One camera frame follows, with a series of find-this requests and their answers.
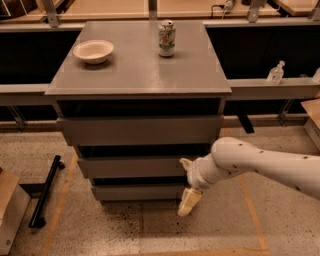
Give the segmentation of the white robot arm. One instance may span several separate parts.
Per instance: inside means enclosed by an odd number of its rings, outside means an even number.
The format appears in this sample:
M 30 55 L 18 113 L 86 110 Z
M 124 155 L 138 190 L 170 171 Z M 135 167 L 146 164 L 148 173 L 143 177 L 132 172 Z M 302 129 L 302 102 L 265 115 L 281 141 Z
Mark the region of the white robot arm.
M 268 151 L 237 138 L 222 137 L 213 143 L 208 155 L 193 161 L 181 158 L 180 163 L 189 187 L 183 191 L 179 216 L 188 215 L 210 185 L 244 172 L 255 172 L 320 199 L 319 156 Z

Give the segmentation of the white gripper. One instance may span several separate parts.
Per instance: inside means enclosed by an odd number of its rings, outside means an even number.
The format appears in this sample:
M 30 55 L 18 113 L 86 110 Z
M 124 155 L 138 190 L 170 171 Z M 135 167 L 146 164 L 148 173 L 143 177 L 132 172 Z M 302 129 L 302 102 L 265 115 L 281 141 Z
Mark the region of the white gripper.
M 200 190 L 208 189 L 222 179 L 222 172 L 215 164 L 213 157 L 207 155 L 194 161 L 181 158 L 179 162 L 187 173 L 187 180 L 192 188 L 185 188 L 178 208 L 180 217 L 187 216 L 203 196 Z

